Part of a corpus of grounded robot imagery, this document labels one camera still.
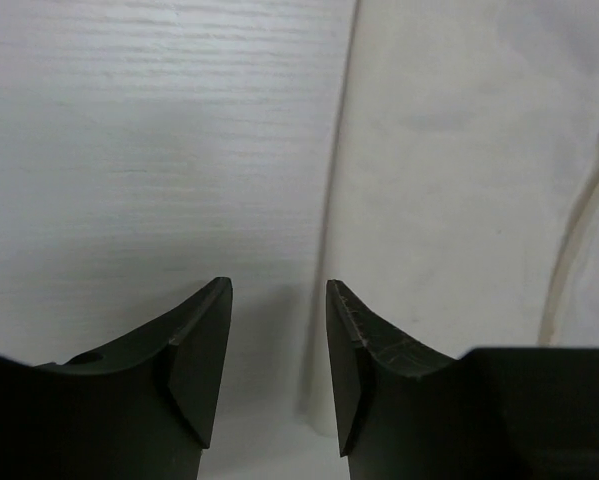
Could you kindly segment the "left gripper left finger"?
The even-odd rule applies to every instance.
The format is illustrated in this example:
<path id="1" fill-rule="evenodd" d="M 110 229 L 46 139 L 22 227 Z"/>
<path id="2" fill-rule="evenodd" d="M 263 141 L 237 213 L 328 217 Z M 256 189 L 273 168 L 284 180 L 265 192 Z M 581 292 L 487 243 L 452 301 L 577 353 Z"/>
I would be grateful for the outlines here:
<path id="1" fill-rule="evenodd" d="M 233 288 L 64 364 L 0 356 L 0 479 L 194 479 L 209 447 Z"/>

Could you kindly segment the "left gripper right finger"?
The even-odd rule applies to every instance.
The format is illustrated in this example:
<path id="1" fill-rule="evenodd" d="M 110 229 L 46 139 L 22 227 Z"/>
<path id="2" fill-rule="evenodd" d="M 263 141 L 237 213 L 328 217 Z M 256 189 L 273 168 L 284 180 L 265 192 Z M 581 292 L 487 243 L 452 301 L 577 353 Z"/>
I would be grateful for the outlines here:
<path id="1" fill-rule="evenodd" d="M 339 280 L 326 329 L 354 479 L 599 479 L 599 348 L 488 347 L 458 359 Z"/>

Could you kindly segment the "white t shirt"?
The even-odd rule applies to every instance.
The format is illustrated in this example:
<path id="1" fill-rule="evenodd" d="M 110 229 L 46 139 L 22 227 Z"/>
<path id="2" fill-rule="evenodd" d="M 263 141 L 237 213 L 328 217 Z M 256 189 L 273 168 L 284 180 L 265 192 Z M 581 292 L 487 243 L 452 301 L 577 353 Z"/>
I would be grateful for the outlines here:
<path id="1" fill-rule="evenodd" d="M 599 346 L 599 1 L 361 1 L 323 280 L 451 356 Z"/>

